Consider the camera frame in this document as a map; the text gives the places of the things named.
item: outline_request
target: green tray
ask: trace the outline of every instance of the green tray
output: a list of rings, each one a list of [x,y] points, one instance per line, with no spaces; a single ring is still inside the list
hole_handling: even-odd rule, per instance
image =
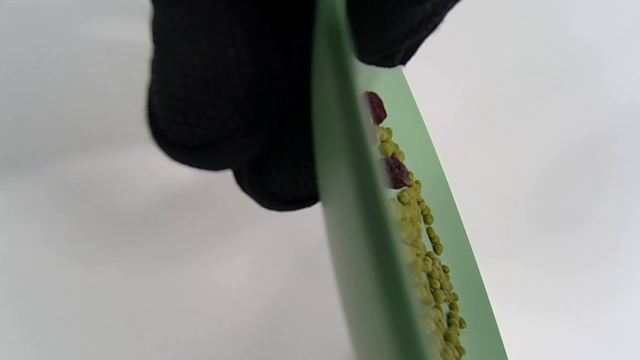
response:
[[[319,0],[312,73],[314,146],[332,261],[351,339],[362,360],[434,360],[416,289],[388,210],[389,192],[371,143],[364,90],[385,101],[386,126],[424,186],[468,328],[465,360],[507,359],[484,284],[438,156],[400,68],[355,61],[344,0]]]

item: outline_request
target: yellow-green bead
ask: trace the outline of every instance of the yellow-green bead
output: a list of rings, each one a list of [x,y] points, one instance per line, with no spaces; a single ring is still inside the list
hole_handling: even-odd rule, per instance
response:
[[[433,260],[430,257],[425,256],[422,262],[424,263],[424,272],[430,272],[433,269]]]
[[[408,205],[411,204],[412,202],[412,196],[411,193],[409,192],[409,189],[405,188],[402,189],[399,193],[398,193],[398,201],[403,204],[403,205]]]
[[[429,278],[430,279],[437,279],[438,278],[438,270],[436,270],[435,268],[432,268],[431,271],[428,273]]]
[[[458,351],[460,357],[463,357],[467,354],[467,350],[462,345],[456,345],[456,350]]]
[[[442,244],[433,244],[433,252],[435,252],[436,255],[442,255],[443,251],[444,247],[442,246]]]
[[[394,152],[394,157],[396,159],[398,159],[400,162],[403,162],[404,161],[404,151],[398,150],[398,151]]]
[[[437,281],[436,279],[429,279],[429,287],[431,287],[434,290],[438,290],[441,287],[440,281]]]
[[[460,327],[460,323],[458,322],[458,319],[456,319],[456,318],[448,318],[447,319],[447,325],[449,327]]]
[[[444,292],[442,292],[442,290],[434,291],[433,300],[436,302],[436,304],[442,304],[444,302]]]
[[[380,155],[388,158],[389,156],[393,155],[395,147],[393,143],[384,141],[381,142],[380,145],[378,145],[378,151],[380,152]]]
[[[444,338],[445,341],[455,344],[457,342],[458,337],[456,336],[456,334],[451,331],[451,330],[446,330],[444,332],[444,334],[442,335],[442,337]]]

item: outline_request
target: finger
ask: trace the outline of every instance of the finger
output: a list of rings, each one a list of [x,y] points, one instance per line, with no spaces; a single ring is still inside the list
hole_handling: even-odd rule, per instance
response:
[[[148,124],[171,158],[207,170],[255,156],[281,107],[284,68],[257,6],[155,0]]]
[[[406,64],[459,0],[348,0],[360,61],[379,67]]]

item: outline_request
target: white background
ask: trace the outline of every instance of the white background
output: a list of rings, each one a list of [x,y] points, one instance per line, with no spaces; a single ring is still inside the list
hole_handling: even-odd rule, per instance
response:
[[[639,12],[462,0],[406,70],[511,360],[637,358]],[[320,209],[148,139],[147,19],[0,0],[0,358],[351,359]]]

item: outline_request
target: green pellet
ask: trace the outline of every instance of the green pellet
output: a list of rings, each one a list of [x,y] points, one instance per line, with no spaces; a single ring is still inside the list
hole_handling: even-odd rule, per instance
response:
[[[436,279],[429,279],[429,287],[434,290],[440,289],[441,287],[440,281],[437,281]]]
[[[448,318],[447,319],[447,325],[449,327],[460,327],[460,323],[459,323],[458,319],[456,319],[456,318]]]
[[[460,354],[460,357],[463,357],[467,354],[467,350],[462,345],[456,345],[456,350],[458,351],[458,354]]]
[[[436,268],[432,268],[431,271],[427,274],[430,279],[438,279],[438,270]]]
[[[435,252],[436,255],[442,255],[443,251],[444,247],[442,246],[442,244],[433,244],[433,252]]]
[[[419,205],[420,205],[420,214],[422,214],[422,216],[425,216],[431,213],[431,207],[427,205],[426,202],[422,201],[420,202]]]
[[[456,340],[458,339],[457,335],[451,330],[446,330],[442,335],[442,337],[444,338],[445,341],[448,341],[449,343],[452,343],[452,344],[455,344]]]
[[[451,344],[451,352],[453,353],[453,358],[454,359],[459,359],[460,358],[460,353],[458,352],[458,350],[456,350],[456,346]]]
[[[425,256],[422,258],[422,262],[424,263],[424,272],[430,272],[433,269],[433,260],[430,257]]]
[[[436,302],[436,304],[442,304],[444,302],[444,292],[442,292],[442,290],[434,291],[433,300]]]
[[[413,265],[416,269],[422,270],[424,268],[424,261],[422,258],[415,258],[415,260],[413,260]]]
[[[422,302],[425,305],[431,305],[434,303],[433,294],[430,291],[427,291],[427,295],[422,299]]]
[[[444,332],[447,329],[447,325],[443,321],[437,320],[435,323],[438,331]]]
[[[409,193],[409,189],[404,188],[398,193],[398,201],[401,204],[407,205],[412,202],[411,194]]]
[[[394,146],[389,141],[381,142],[380,145],[378,145],[378,151],[380,152],[380,155],[384,156],[385,158],[393,155],[394,150]]]
[[[378,137],[378,140],[380,142],[384,142],[384,141],[388,140],[387,139],[387,132],[385,131],[384,127],[376,126],[374,128],[374,130],[376,131],[376,136]]]
[[[394,152],[394,156],[396,157],[396,159],[400,160],[400,162],[404,161],[404,151],[398,150]]]
[[[416,246],[415,250],[420,256],[424,256],[427,253],[427,247],[422,241],[418,242],[418,245]]]

